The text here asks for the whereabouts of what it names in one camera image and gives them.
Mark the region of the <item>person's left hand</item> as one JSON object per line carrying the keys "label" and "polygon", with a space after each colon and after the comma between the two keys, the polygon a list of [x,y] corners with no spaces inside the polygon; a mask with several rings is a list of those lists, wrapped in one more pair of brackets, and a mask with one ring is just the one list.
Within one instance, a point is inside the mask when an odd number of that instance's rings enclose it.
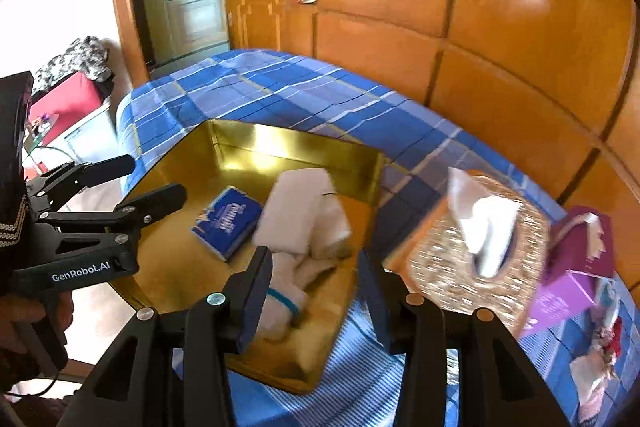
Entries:
{"label": "person's left hand", "polygon": [[35,299],[17,295],[1,297],[1,390],[37,376],[26,346],[18,337],[14,324],[36,323],[46,317],[46,308]]}

